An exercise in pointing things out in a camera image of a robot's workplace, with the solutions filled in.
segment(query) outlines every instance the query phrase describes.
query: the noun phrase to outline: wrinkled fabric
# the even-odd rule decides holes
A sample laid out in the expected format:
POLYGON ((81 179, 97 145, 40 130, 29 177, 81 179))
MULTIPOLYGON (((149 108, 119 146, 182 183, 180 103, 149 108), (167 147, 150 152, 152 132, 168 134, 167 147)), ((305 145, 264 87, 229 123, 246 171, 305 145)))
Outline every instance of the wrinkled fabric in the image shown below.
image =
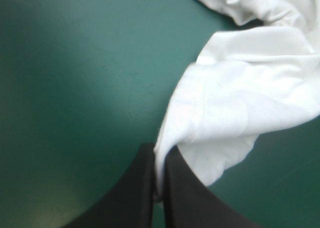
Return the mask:
POLYGON ((179 81, 155 146, 157 189, 178 145, 204 185, 239 162, 257 137, 320 113, 320 0, 199 0, 238 25, 216 32, 179 81))

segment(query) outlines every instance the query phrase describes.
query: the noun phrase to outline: white cloth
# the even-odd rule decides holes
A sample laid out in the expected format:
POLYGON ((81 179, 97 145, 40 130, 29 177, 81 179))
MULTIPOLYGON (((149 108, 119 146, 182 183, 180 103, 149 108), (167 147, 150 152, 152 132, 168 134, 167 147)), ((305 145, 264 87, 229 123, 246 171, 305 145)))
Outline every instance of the white cloth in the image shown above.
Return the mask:
POLYGON ((241 162, 259 134, 320 113, 320 0, 200 0, 238 25, 216 32, 179 81, 157 143, 161 195, 164 160, 178 145, 204 185, 241 162))

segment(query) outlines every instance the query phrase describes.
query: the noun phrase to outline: white fabric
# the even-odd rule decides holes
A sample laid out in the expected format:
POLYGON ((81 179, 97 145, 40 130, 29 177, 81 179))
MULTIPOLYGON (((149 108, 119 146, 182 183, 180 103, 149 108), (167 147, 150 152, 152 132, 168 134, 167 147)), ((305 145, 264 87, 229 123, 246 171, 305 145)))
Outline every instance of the white fabric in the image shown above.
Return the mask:
POLYGON ((205 185, 241 162, 259 134, 320 113, 320 0, 200 0, 238 25, 216 32, 179 81, 155 146, 158 192, 178 145, 205 185))

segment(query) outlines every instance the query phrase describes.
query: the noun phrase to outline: fabric fold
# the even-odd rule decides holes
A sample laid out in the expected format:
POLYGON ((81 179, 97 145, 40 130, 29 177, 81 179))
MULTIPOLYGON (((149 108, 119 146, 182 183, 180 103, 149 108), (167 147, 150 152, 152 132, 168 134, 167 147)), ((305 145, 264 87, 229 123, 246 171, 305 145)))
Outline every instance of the fabric fold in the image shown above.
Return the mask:
POLYGON ((291 128, 320 113, 319 0, 200 0, 238 25, 216 32, 179 81, 157 143, 162 193, 164 161, 178 145, 205 185, 241 162, 259 134, 291 128))

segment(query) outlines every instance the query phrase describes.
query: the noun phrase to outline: green surface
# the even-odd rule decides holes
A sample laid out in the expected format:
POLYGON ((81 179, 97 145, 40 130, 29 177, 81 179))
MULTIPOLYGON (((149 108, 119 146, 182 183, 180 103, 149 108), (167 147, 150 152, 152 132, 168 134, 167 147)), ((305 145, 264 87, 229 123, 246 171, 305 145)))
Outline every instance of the green surface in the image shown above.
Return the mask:
MULTIPOLYGON (((95 203, 212 33, 234 29, 195 0, 0 0, 0 227, 59 227, 95 203)), ((212 191, 265 227, 320 227, 319 129, 261 136, 212 191)))

